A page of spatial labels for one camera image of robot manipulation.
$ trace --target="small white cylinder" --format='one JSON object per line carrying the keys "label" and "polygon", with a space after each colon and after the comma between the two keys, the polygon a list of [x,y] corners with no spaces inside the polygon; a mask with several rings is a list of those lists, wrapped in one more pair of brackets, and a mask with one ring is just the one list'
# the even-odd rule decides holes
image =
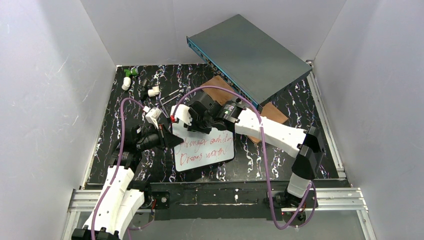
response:
{"label": "small white cylinder", "polygon": [[147,91],[147,94],[148,94],[148,96],[149,96],[149,97],[154,97],[154,96],[156,96],[156,95],[155,95],[155,91],[153,91],[152,89],[149,89],[149,90]]}
{"label": "small white cylinder", "polygon": [[123,84],[122,84],[122,89],[124,90],[124,91],[127,91],[128,89],[130,89],[130,86],[131,86],[131,78],[129,78],[129,77],[124,77],[123,78]]}

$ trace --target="white connector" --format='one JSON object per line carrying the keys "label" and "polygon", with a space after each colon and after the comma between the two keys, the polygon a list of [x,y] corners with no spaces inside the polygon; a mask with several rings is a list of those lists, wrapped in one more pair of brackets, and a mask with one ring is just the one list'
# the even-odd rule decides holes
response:
{"label": "white connector", "polygon": [[124,90],[124,91],[127,91],[128,89],[130,89],[130,86],[131,86],[131,78],[129,78],[129,77],[124,77],[123,78],[123,83],[122,83],[122,89]]}
{"label": "white connector", "polygon": [[161,93],[161,90],[159,89],[159,86],[154,86],[147,91],[147,94],[148,94],[149,97],[157,96],[160,93]]}
{"label": "white connector", "polygon": [[[171,107],[171,113],[174,112],[176,105]],[[192,125],[192,116],[189,113],[189,106],[186,106],[184,104],[180,104],[178,108],[176,109],[175,113],[175,119],[181,120],[183,123],[187,124],[188,126]]]}
{"label": "white connector", "polygon": [[154,107],[146,114],[145,118],[147,122],[149,122],[150,124],[153,124],[154,127],[158,129],[159,128],[158,118],[161,115],[161,113],[162,111],[159,108]]}
{"label": "white connector", "polygon": [[143,112],[148,113],[150,111],[150,107],[144,106]]}
{"label": "white connector", "polygon": [[300,176],[292,173],[290,177],[290,181],[288,182],[287,192],[293,196],[298,198],[303,198],[305,192],[308,189],[311,180],[301,178]]}

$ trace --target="cable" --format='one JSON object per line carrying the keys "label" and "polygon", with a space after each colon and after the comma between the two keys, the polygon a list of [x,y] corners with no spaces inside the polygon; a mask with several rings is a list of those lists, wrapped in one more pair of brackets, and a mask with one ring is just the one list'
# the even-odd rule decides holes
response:
{"label": "cable", "polygon": [[302,210],[299,213],[303,213],[306,209],[306,202],[303,204]]}
{"label": "cable", "polygon": [[136,231],[136,230],[142,230],[142,229],[144,229],[145,227],[147,227],[147,226],[149,226],[154,220],[155,220],[155,213],[153,212],[153,209],[155,208],[155,206],[156,206],[156,199],[154,200],[154,202],[153,202],[153,206],[151,206],[151,216],[152,216],[152,220],[151,221],[149,221],[146,225],[144,225],[144,226],[139,226],[139,227],[128,227],[127,229],[129,229],[129,230],[134,230],[134,231]]}
{"label": "cable", "polygon": [[151,201],[150,201],[150,203],[147,206],[143,207],[143,205],[142,205],[140,208],[141,209],[146,209],[146,208],[150,207],[154,201],[155,200],[153,200],[153,198],[152,198]]}
{"label": "cable", "polygon": [[96,222],[96,216],[97,216],[97,212],[99,211],[100,204],[102,203],[103,199],[105,198],[106,194],[108,193],[109,189],[111,188],[112,183],[114,183],[114,180],[115,180],[115,178],[117,177],[117,174],[118,174],[119,166],[121,164],[122,153],[124,151],[124,139],[125,139],[124,104],[125,104],[126,101],[132,101],[132,102],[136,103],[137,105],[139,105],[142,109],[144,108],[144,106],[141,103],[139,103],[138,101],[136,101],[132,98],[129,98],[129,97],[124,98],[122,100],[122,102],[120,103],[119,112],[120,112],[120,119],[121,119],[122,123],[121,123],[121,138],[120,138],[118,161],[116,162],[116,169],[115,169],[115,172],[113,173],[112,178],[110,179],[109,186],[106,187],[103,194],[98,199],[97,205],[94,208],[93,218],[91,220],[91,240],[96,240],[95,222]]}
{"label": "cable", "polygon": [[314,182],[313,181],[311,181],[310,182],[311,184],[312,184],[312,187],[313,187],[313,192],[314,192],[314,198],[315,198],[315,200],[313,201],[313,207],[312,207],[312,211],[310,212],[310,215],[309,215],[309,217],[306,219],[306,221],[304,222],[304,223],[302,223],[302,224],[300,224],[299,226],[297,226],[298,228],[300,228],[300,227],[303,227],[303,226],[305,226],[307,223],[309,223],[309,221],[312,219],[312,216],[314,215],[314,213],[315,213],[315,208],[316,208],[316,205],[317,205],[317,188],[315,187],[315,184],[314,184]]}
{"label": "cable", "polygon": [[126,229],[126,233],[128,234],[128,240],[133,240],[133,238],[131,237],[131,233],[130,233],[130,228],[129,227]]}
{"label": "cable", "polygon": [[167,119],[169,119],[169,118],[170,118],[170,116],[168,116],[167,111],[165,111],[165,108],[164,108],[164,106],[163,106],[163,105],[159,106],[159,109],[162,111],[163,115],[165,115],[165,117],[166,117]]}
{"label": "cable", "polygon": [[[279,230],[283,230],[283,229],[286,229],[288,226],[290,226],[290,224],[293,222],[293,220],[295,219],[295,217],[296,217],[296,215],[299,213],[299,210],[300,210],[300,208],[303,206],[303,204],[304,204],[304,202],[305,202],[305,200],[306,200],[306,197],[307,197],[307,195],[308,195],[308,193],[307,192],[305,192],[305,194],[304,194],[304,196],[303,196],[303,198],[302,198],[302,200],[301,200],[301,202],[300,202],[300,204],[299,204],[299,206],[297,207],[297,209],[296,209],[296,211],[293,213],[293,216],[291,216],[291,218],[290,218],[290,220],[286,223],[286,224],[284,224],[283,226],[280,226],[279,224],[278,224],[278,222],[277,222],[277,219],[276,219],[276,213],[274,212],[274,203],[273,203],[273,196],[272,196],[272,189],[271,189],[271,181],[270,181],[270,170],[269,170],[269,168],[268,168],[268,156],[267,156],[267,148],[266,148],[266,143],[265,143],[265,133],[264,133],[264,127],[262,126],[262,119],[261,119],[261,115],[259,114],[259,112],[258,112],[258,110],[255,108],[255,106],[253,106],[253,104],[250,102],[250,101],[248,101],[247,99],[245,99],[243,96],[241,96],[240,94],[237,94],[237,93],[235,93],[235,92],[233,92],[233,91],[230,91],[230,90],[228,90],[228,89],[225,89],[225,88],[223,88],[223,87],[219,87],[219,86],[200,86],[200,87],[196,87],[195,89],[193,89],[193,90],[190,90],[189,92],[187,92],[184,96],[182,96],[180,99],[179,99],[179,101],[178,101],[178,103],[176,104],[176,106],[175,106],[175,108],[174,108],[174,110],[173,110],[173,113],[171,114],[171,117],[174,117],[175,116],[175,113],[177,112],[177,108],[178,108],[178,106],[181,104],[181,103],[183,103],[183,101],[184,101],[184,99],[186,99],[190,94],[192,94],[192,93],[194,93],[194,92],[196,92],[196,91],[199,91],[199,90],[201,90],[201,89],[219,89],[219,90],[222,90],[222,91],[224,91],[224,92],[227,92],[227,93],[229,93],[229,94],[232,94],[232,95],[234,95],[234,96],[236,96],[236,97],[238,97],[238,98],[240,98],[242,101],[244,101],[245,103],[247,103],[249,106],[250,106],[250,108],[253,110],[253,112],[256,114],[256,117],[257,117],[257,119],[259,120],[259,125],[260,125],[260,136],[261,136],[261,139],[262,139],[262,151],[263,151],[263,158],[264,158],[264,160],[265,160],[265,176],[266,176],[266,188],[267,188],[267,191],[268,191],[268,198],[269,198],[269,206],[270,206],[270,209],[271,209],[271,218],[272,218],[272,221],[274,222],[274,225],[279,229]],[[311,183],[308,185],[308,187],[307,187],[307,189],[309,189],[310,187],[311,187],[311,185],[313,186],[314,184],[312,183],[312,181],[311,181]],[[313,209],[312,209],[312,213],[311,213],[311,216],[313,215],[313,212],[315,211],[315,205],[313,206]]]}

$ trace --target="gray floor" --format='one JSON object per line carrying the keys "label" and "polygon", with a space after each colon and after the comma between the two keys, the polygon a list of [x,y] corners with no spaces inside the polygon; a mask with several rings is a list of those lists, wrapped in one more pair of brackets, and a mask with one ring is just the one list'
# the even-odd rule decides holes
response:
{"label": "gray floor", "polygon": [[[145,214],[134,216],[135,225],[146,224]],[[264,219],[180,219],[155,221],[142,231],[131,231],[133,240],[364,240],[356,211],[316,211],[313,219],[296,231],[278,230]]]}

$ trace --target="whiteboard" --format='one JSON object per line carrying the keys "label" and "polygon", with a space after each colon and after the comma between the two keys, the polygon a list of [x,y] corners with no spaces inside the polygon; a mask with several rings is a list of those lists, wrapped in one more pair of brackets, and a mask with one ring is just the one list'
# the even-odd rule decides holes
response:
{"label": "whiteboard", "polygon": [[212,128],[209,134],[187,131],[180,120],[172,124],[172,133],[184,140],[173,149],[178,172],[234,158],[233,133],[230,131],[216,128]]}

